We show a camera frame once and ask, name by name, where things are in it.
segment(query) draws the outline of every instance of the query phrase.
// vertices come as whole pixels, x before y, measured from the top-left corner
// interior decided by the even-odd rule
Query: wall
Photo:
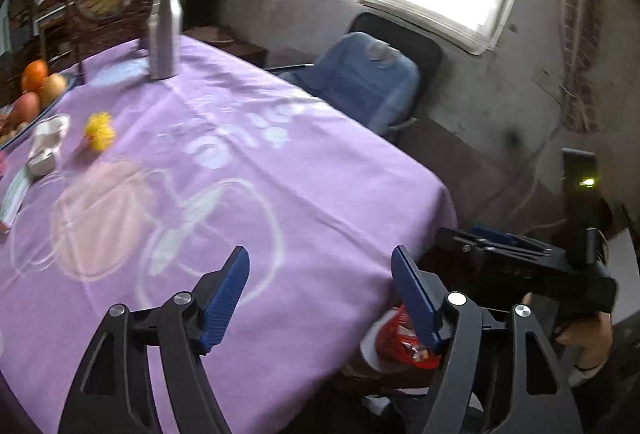
[[[640,91],[634,86],[640,82],[640,16],[633,0],[604,0],[604,7],[602,50],[590,74],[602,94],[608,123],[606,132],[589,137],[561,129],[550,140],[561,110],[559,0],[516,0],[497,47],[481,56],[468,55],[433,36],[445,60],[418,110],[420,124],[405,132],[400,146],[440,175],[450,189],[452,184],[464,186],[456,201],[459,213],[464,207],[467,217],[498,222],[497,215],[508,215],[528,193],[534,173],[543,189],[558,193],[560,148],[566,145],[596,150],[608,199],[625,201],[632,212],[640,213],[640,184],[634,175],[640,150],[627,138],[640,130],[634,118],[640,104]],[[318,56],[361,10],[354,0],[223,0],[218,22],[268,48],[270,64],[276,66]],[[441,143],[433,140],[433,124],[452,133],[460,147],[467,146],[462,157],[476,157],[458,166],[457,179],[455,173],[442,175],[434,169],[437,158],[421,146]],[[538,194],[536,199],[549,201]],[[483,220],[483,213],[493,215]]]

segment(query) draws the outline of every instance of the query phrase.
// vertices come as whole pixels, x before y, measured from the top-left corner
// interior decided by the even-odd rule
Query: orange
[[[38,91],[46,79],[49,76],[49,68],[47,63],[42,59],[38,59],[30,63],[22,72],[22,78],[20,85],[22,91]]]

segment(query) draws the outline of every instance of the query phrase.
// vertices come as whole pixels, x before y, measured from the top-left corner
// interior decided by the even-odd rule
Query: table
[[[60,168],[0,240],[0,372],[44,434],[108,307],[157,306],[244,245],[251,274],[203,363],[234,434],[286,425],[385,310],[390,254],[455,225],[444,185],[299,88],[188,37],[182,71],[152,82],[133,42],[87,60]],[[86,119],[113,116],[101,155]],[[30,141],[8,156],[0,195]],[[175,434],[159,353],[156,405]]]
[[[219,28],[216,26],[202,26],[197,28],[190,28],[185,31],[185,34],[193,39],[201,40],[216,48],[219,48],[223,52],[227,52],[230,55],[239,57],[258,68],[264,68],[267,66],[267,54],[268,50],[261,46],[256,46],[245,40],[233,37],[232,32],[227,28]],[[221,36],[231,38],[230,42],[219,41]]]

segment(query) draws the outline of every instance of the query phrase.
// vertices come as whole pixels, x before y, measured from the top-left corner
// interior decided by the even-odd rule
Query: fruit plate
[[[0,145],[0,151],[4,151],[6,154],[9,154],[11,151],[13,151],[18,145],[20,145],[24,141],[24,139],[27,136],[29,136],[29,134],[31,133],[31,130],[36,125],[38,125],[38,123],[41,122],[42,119],[45,119],[48,116],[53,114],[53,109],[58,105],[58,102],[60,102],[63,99],[66,92],[71,91],[76,86],[76,82],[78,81],[78,76],[75,73],[63,72],[61,73],[61,75],[66,79],[65,93],[62,94],[62,96],[58,97],[58,100],[55,100],[54,102],[52,102],[48,108],[43,109],[41,113],[37,116],[37,118],[33,122],[31,122],[29,125],[27,125],[27,127],[25,127],[22,131],[20,131],[20,133],[15,135],[14,138]]]

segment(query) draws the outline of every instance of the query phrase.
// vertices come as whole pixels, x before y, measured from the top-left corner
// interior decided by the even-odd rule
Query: hand
[[[592,317],[577,319],[556,338],[563,346],[581,346],[584,348],[578,361],[580,369],[591,369],[604,364],[609,358],[613,343],[611,315],[598,312]]]

